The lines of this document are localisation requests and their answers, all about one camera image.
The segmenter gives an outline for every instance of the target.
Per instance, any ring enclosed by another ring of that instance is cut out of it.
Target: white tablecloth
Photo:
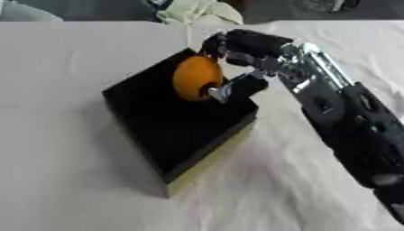
[[[404,23],[276,22],[311,41],[404,116]],[[250,137],[172,199],[101,91],[214,28],[154,23],[0,24],[0,229],[401,230],[342,168],[274,79]],[[236,69],[226,67],[233,74]]]

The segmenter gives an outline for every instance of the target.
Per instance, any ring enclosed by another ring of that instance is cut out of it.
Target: robotic arm
[[[266,89],[264,77],[278,77],[338,161],[404,225],[404,127],[362,83],[312,43],[258,32],[218,33],[200,54],[255,68],[207,90],[223,104]]]

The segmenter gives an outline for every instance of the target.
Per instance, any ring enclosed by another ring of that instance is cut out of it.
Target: metal robotic hand
[[[255,70],[209,88],[221,103],[247,98],[277,77],[346,170],[404,225],[404,127],[363,84],[312,43],[246,30],[218,33],[200,54]]]

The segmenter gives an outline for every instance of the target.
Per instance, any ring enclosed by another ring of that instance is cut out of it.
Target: black square box
[[[239,134],[258,110],[250,99],[220,104],[214,99],[188,102],[178,97],[172,75],[194,54],[186,49],[103,92],[109,108],[159,173],[169,194],[183,184],[175,181],[189,179],[185,173]]]

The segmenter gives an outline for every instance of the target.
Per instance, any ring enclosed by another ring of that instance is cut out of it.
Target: orange fruit
[[[219,64],[205,56],[193,56],[181,62],[172,78],[177,94],[187,101],[209,98],[208,88],[219,88],[223,74]]]

